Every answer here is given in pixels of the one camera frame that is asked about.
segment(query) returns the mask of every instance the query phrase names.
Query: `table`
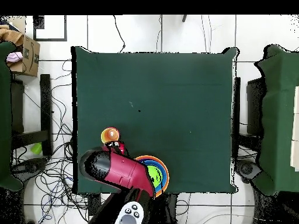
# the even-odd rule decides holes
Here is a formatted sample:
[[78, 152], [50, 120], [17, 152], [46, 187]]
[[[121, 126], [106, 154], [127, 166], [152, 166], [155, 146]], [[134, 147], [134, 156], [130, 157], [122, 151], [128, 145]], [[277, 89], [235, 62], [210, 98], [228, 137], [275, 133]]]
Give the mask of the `table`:
[[232, 193], [232, 60], [222, 54], [98, 54], [72, 47], [76, 193], [115, 193], [87, 180], [80, 157], [108, 126], [131, 157], [153, 155], [169, 171], [168, 193]]

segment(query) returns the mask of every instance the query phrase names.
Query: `white tiled floor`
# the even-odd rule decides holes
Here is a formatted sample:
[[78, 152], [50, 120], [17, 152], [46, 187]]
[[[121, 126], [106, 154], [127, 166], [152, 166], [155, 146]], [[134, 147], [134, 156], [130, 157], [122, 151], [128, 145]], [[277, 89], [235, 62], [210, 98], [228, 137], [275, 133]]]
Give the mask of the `white tiled floor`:
[[[123, 50], [130, 52], [163, 51], [181, 53], [221, 53], [227, 47], [238, 47], [240, 55], [237, 63], [237, 76], [241, 77], [241, 122], [247, 123], [246, 83], [260, 77], [253, 62], [263, 57], [263, 49], [268, 44], [280, 44], [288, 50], [299, 47], [298, 18], [296, 16], [269, 15], [188, 15], [182, 22], [183, 15], [163, 15], [162, 32], [159, 15], [124, 15], [116, 16], [117, 25], [126, 43]], [[37, 38], [61, 38], [64, 33], [63, 16], [45, 18], [45, 29], [37, 30]], [[26, 18], [26, 34], [33, 37], [33, 18]], [[113, 16], [67, 16], [67, 41], [40, 42], [40, 74], [50, 74], [55, 79], [69, 74], [62, 70], [64, 60], [71, 58], [71, 46], [83, 46], [93, 52], [117, 53], [123, 47], [123, 42], [115, 28]], [[71, 62], [64, 65], [65, 70], [71, 70]], [[24, 81], [25, 92], [40, 105], [39, 76], [32, 78], [20, 76]], [[52, 88], [71, 83], [71, 77], [65, 76], [52, 80]], [[72, 97], [71, 87], [62, 86], [53, 90], [53, 96], [62, 101], [66, 108], [64, 122], [72, 130]], [[25, 131], [40, 130], [40, 110], [24, 96], [24, 126]], [[60, 112], [53, 104], [53, 118], [59, 122]], [[53, 134], [59, 127], [53, 123]], [[240, 131], [246, 133], [246, 126], [240, 125]], [[62, 144], [62, 136], [54, 142], [54, 148]], [[24, 159], [33, 157], [28, 146]], [[54, 157], [62, 157], [58, 152]], [[235, 174], [234, 183], [238, 192], [230, 194], [192, 194], [188, 213], [177, 216], [179, 224], [250, 224], [252, 222], [254, 199], [252, 188], [244, 184]], [[37, 184], [43, 190], [46, 186], [37, 179]], [[25, 192], [25, 214], [28, 219], [36, 222], [42, 217], [41, 199], [44, 192], [35, 185], [34, 179], [29, 181]], [[179, 200], [187, 201], [189, 194], [181, 193]], [[183, 201], [177, 205], [177, 214], [186, 210]], [[64, 206], [53, 208], [58, 222], [64, 212]], [[65, 221], [59, 224], [86, 224], [77, 209], [69, 209]], [[54, 218], [45, 220], [43, 224], [55, 224]]]

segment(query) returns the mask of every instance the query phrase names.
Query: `game controller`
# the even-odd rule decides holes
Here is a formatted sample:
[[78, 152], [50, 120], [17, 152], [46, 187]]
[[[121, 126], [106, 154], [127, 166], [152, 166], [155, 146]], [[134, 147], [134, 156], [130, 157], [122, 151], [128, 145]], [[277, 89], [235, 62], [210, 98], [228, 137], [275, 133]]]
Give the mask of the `game controller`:
[[115, 224], [141, 224], [144, 212], [141, 204], [132, 201], [126, 203], [115, 221]]

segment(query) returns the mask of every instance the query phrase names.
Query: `green tablecloth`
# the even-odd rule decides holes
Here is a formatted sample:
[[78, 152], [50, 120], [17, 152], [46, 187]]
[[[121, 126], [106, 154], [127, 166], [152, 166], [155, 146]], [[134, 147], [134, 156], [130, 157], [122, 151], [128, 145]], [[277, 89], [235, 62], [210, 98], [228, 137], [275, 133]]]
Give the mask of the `green tablecloth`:
[[0, 43], [0, 187], [18, 191], [23, 184], [11, 175], [9, 165], [12, 157], [12, 106], [11, 72], [6, 65], [6, 57], [16, 50], [11, 42]]
[[265, 77], [262, 102], [264, 137], [258, 162], [264, 170], [254, 179], [266, 195], [276, 191], [299, 192], [299, 172], [290, 166], [295, 87], [299, 86], [299, 53], [270, 45], [256, 63]]
[[[99, 54], [72, 47], [78, 160], [101, 146], [101, 132], [114, 126], [131, 157], [153, 155], [165, 163], [166, 192], [231, 193], [236, 54], [235, 48], [223, 54]], [[116, 192], [79, 171], [77, 186], [78, 193]]]

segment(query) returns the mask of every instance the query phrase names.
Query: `pink object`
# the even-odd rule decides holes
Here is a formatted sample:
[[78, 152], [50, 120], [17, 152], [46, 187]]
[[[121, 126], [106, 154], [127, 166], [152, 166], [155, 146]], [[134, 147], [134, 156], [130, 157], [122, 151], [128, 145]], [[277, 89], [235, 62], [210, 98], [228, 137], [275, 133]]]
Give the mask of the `pink object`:
[[139, 188], [146, 191], [150, 197], [154, 197], [154, 186], [147, 168], [136, 160], [114, 152], [110, 153], [110, 169], [105, 180], [125, 188]]
[[9, 53], [6, 58], [6, 61], [7, 62], [18, 62], [22, 59], [23, 59], [23, 55], [21, 52], [18, 51], [18, 52]]

